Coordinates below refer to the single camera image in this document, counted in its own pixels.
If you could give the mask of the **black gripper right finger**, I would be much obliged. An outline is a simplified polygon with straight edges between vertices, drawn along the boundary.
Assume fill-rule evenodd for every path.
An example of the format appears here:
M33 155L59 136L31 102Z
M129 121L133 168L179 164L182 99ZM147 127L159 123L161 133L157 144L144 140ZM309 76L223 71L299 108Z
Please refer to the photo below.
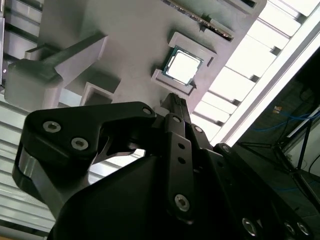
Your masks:
M307 223L227 144L210 145L179 101L192 146L200 240L313 240Z

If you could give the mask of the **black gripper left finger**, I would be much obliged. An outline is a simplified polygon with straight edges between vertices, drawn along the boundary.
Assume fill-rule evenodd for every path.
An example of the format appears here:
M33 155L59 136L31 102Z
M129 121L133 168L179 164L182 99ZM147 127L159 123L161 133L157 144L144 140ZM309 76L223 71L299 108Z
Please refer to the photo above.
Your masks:
M72 196L139 159L192 161L180 99L166 97L165 115L140 101L34 111L24 122L13 179L57 221Z

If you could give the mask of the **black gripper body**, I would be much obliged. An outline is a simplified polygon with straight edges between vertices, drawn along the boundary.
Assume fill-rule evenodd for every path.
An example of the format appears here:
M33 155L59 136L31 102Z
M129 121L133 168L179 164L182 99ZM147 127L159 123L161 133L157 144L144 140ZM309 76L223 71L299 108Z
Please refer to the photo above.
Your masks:
M211 175L192 160L143 157L72 196L51 240L238 240Z

